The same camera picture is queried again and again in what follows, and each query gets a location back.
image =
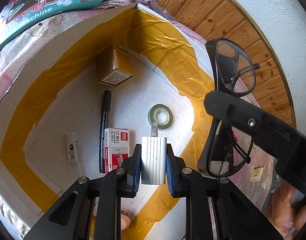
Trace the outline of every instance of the brass trim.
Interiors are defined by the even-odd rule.
[[[247,11],[236,1],[236,0],[228,0],[230,3],[232,3],[239,11],[240,13],[244,16],[244,18],[246,20],[248,20],[248,22],[253,26],[253,28],[257,31],[257,33],[259,34],[260,38],[262,39],[262,41],[264,42],[264,44],[266,45],[266,47],[268,48],[273,60],[275,61],[278,70],[280,72],[281,78],[283,80],[284,86],[285,86],[285,90],[287,91],[288,94],[288,98],[289,98],[289,103],[290,103],[290,108],[291,108],[291,113],[292,113],[292,118],[293,118],[293,125],[295,128],[297,128],[297,123],[296,123],[296,119],[295,119],[295,112],[294,112],[294,106],[293,106],[293,100],[292,100],[292,96],[291,96],[291,92],[290,92],[290,88],[287,82],[287,79],[285,77],[284,71],[282,69],[281,63],[277,57],[277,55],[275,54],[271,44],[269,43],[269,40],[267,39],[267,37],[264,35],[264,33],[262,32],[262,30],[260,29],[260,27],[257,25],[257,23],[255,22],[255,20],[250,16],[250,14],[247,13]]]

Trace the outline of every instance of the wooden wall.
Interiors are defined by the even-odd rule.
[[[206,40],[224,37],[246,50],[256,70],[253,95],[261,108],[294,125],[282,77],[256,30],[228,0],[157,0],[175,19]]]

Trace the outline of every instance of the human hand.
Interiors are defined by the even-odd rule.
[[[287,240],[293,239],[297,231],[306,222],[306,205],[299,212],[291,207],[291,199],[297,190],[286,181],[281,182],[281,186],[273,193],[272,203],[264,211],[266,218],[274,225],[279,233],[286,239],[289,230],[295,227],[296,231]]]

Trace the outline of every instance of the small box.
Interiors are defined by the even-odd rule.
[[[109,46],[96,59],[96,75],[100,83],[117,86],[132,77],[129,54],[118,46]]]
[[[120,168],[130,156],[130,132],[128,129],[105,129],[105,172]]]
[[[264,166],[255,168],[251,174],[250,182],[260,181],[263,171],[264,171]]]
[[[70,163],[76,163],[78,161],[76,133],[66,136],[66,152],[67,159]]]

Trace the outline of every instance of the toy box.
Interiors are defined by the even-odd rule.
[[[42,20],[62,12],[88,10],[103,0],[10,0],[0,14],[0,49],[12,38]],[[63,17],[53,19],[60,25]]]

